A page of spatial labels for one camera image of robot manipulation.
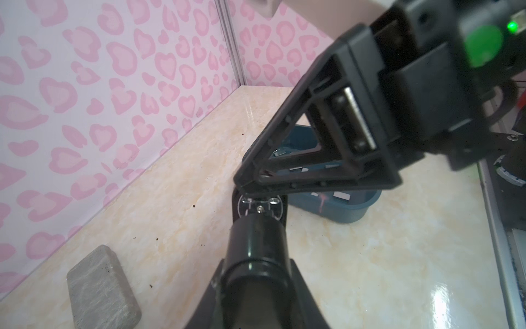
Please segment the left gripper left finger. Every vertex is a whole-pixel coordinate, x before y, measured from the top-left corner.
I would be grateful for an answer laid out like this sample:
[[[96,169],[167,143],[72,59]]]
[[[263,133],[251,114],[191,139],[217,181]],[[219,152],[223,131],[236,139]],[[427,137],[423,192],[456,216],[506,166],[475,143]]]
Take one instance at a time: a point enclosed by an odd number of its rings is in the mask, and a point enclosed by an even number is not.
[[[230,325],[227,323],[227,291],[225,259],[222,259],[184,328],[230,328]]]

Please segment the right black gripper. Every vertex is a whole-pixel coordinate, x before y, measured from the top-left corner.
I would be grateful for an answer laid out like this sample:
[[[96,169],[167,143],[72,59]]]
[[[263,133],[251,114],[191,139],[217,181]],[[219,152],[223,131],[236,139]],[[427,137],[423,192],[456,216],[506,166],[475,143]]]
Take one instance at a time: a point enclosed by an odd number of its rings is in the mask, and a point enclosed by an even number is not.
[[[441,154],[457,171],[485,158],[494,143],[484,104],[525,69],[525,2],[396,1],[371,30],[399,128],[396,163]]]

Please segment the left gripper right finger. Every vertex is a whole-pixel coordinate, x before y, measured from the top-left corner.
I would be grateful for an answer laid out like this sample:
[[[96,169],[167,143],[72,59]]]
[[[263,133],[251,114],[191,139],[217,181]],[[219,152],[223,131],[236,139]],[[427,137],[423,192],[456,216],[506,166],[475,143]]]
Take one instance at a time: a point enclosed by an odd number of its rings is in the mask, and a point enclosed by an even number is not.
[[[291,328],[330,329],[293,259],[290,260],[290,266],[294,290],[290,311]]]

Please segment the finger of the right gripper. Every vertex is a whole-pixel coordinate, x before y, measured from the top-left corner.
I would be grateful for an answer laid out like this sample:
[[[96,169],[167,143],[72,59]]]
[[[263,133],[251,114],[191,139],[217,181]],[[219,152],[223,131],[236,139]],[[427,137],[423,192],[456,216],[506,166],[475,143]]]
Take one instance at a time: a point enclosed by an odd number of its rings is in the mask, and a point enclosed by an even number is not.
[[[389,149],[399,137],[379,83],[384,69],[371,28],[357,25],[337,38],[312,64],[245,154],[234,175],[244,195],[264,197],[342,190],[388,190],[401,184]],[[272,158],[300,118],[319,146]]]

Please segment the black stapler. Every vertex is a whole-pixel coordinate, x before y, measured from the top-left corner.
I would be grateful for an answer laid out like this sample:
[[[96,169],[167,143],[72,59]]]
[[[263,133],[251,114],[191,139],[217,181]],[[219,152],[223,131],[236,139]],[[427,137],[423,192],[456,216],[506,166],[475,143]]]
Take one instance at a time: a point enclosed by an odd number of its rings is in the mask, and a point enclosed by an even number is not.
[[[226,328],[290,328],[294,299],[286,241],[288,198],[232,194],[233,224],[221,274]]]

